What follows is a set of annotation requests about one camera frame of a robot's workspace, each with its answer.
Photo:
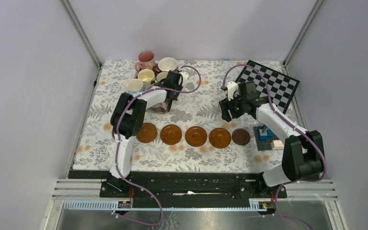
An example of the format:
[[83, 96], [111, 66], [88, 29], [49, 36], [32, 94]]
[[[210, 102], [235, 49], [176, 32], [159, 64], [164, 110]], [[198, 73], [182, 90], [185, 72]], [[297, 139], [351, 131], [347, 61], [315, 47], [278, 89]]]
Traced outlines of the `metal serving tray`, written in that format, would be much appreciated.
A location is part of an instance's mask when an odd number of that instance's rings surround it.
[[156, 80], [152, 82], [154, 84], [154, 87], [151, 89], [140, 93], [139, 99], [142, 99], [147, 102], [146, 109], [151, 112], [155, 113], [167, 113], [169, 112], [171, 108], [171, 104], [173, 100], [166, 100], [167, 91], [176, 91], [181, 92], [173, 89], [168, 88], [161, 88], [159, 86], [156, 86]]

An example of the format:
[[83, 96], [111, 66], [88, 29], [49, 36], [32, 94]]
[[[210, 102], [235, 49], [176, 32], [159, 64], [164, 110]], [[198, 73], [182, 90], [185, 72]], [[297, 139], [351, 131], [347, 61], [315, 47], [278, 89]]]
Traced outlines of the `dark walnut round coaster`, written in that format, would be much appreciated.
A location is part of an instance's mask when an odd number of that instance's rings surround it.
[[251, 139], [250, 133], [247, 130], [242, 129], [242, 128], [234, 130], [231, 137], [232, 137], [233, 142], [240, 146], [247, 145]]

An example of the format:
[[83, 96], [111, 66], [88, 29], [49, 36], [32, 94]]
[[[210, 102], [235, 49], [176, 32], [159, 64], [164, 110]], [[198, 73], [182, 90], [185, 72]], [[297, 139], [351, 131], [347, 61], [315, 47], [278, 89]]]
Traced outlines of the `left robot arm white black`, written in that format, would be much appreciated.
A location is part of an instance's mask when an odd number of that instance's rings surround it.
[[142, 129], [146, 110], [176, 100], [188, 78], [189, 74], [185, 71], [169, 71], [165, 79], [147, 90], [134, 94], [124, 92], [120, 95], [110, 120], [115, 140], [114, 162], [110, 173], [118, 178], [113, 181], [111, 191], [116, 196], [123, 197], [129, 192], [129, 183], [121, 178], [127, 177], [131, 171], [129, 161], [133, 139]]

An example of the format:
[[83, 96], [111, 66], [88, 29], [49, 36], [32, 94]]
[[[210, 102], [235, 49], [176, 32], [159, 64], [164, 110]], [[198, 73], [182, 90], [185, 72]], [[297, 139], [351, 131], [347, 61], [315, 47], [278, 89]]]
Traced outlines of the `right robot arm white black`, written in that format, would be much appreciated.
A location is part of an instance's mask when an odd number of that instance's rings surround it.
[[270, 196], [277, 185], [326, 172], [322, 136], [318, 131], [308, 131], [292, 122], [270, 96], [260, 96], [252, 81], [240, 84], [229, 81], [222, 89], [227, 92], [226, 99], [219, 102], [222, 119], [229, 122], [244, 114], [251, 115], [284, 144], [281, 164], [261, 173], [262, 180], [255, 185], [259, 196]]

